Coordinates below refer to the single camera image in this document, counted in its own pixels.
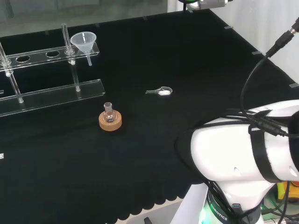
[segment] funnel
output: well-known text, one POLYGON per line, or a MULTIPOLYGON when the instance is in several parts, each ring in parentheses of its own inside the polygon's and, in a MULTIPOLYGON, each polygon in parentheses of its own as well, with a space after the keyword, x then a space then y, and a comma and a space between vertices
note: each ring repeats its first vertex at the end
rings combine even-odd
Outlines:
MULTIPOLYGON (((82 32, 71 37, 71 43, 85 54, 89 54, 93 48, 93 43, 97 39, 96 34, 92 32, 82 32)), ((89 66, 92 66, 90 56, 87 55, 89 66)))

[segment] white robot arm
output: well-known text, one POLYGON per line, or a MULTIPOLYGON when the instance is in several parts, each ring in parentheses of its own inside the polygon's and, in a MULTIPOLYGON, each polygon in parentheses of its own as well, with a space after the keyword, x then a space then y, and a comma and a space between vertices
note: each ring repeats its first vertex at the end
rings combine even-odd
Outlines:
MULTIPOLYGON (((273 110, 268 114, 270 117, 291 117, 299 111, 299 100, 267 105, 252 111, 266 110, 273 110)), ((226 121, 230 120, 217 119, 209 124, 226 121)), ((294 116, 291 122, 297 122, 299 127, 299 116, 294 116)), ((275 184, 272 179, 277 178, 277 182, 299 181, 297 144, 292 146, 286 137, 264 133, 264 145, 267 157, 260 155, 262 152, 255 152, 249 125, 215 126, 198 129, 193 133, 191 155, 201 174, 218 183, 231 206, 239 204, 243 211, 248 211, 260 204, 275 184), (271 165, 270 174, 258 159, 271 165)), ((216 224, 219 218, 223 219, 223 216, 211 216, 211 223, 216 224)), ((256 223, 263 223, 260 213, 256 223)))

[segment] black tablecloth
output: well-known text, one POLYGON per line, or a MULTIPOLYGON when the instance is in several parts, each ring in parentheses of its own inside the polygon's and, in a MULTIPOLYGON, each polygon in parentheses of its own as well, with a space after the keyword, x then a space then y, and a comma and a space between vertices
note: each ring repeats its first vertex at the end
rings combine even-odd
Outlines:
MULTIPOLYGON (((184 197, 200 182, 180 163, 180 131, 238 108, 256 51, 211 11, 172 13, 69 28, 94 32, 101 54, 77 60, 80 82, 101 78, 106 95, 0 118, 0 219, 6 224, 114 223, 184 197), (170 97, 145 95, 160 86, 170 97), (99 128, 103 104, 122 113, 115 134, 99 128)), ((6 53, 63 46, 60 29, 0 38, 6 53)), ((71 84, 67 62, 15 71, 21 92, 71 84)), ((296 99, 293 81, 268 61, 247 108, 296 99)), ((0 90, 13 91, 4 74, 0 90)))

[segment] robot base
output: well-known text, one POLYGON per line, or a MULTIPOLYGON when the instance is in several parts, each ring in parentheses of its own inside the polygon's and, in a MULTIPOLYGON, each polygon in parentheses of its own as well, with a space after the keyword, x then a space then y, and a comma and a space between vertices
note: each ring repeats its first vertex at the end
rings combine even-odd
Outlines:
MULTIPOLYGON (((212 209, 214 209, 214 211, 215 211, 215 208, 210 206, 207 200, 206 200, 204 208, 202 209, 202 211, 200 213, 199 224, 229 224, 230 222, 221 213, 219 213, 217 215, 223 220, 220 221, 217 218, 216 214, 214 214, 212 212, 212 209)), ((255 224, 264 224, 262 215, 260 215, 259 220, 255 224)))

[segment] green light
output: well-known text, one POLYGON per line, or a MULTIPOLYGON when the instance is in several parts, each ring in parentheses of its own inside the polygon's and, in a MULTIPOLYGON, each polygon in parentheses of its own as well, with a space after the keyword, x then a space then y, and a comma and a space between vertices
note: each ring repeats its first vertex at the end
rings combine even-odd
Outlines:
POLYGON ((201 212, 200 212, 200 214, 199 214, 199 222, 198 222, 198 224, 203 224, 203 223, 205 223, 205 222, 204 222, 205 219, 206 219, 206 211, 203 209, 203 210, 201 210, 201 212))

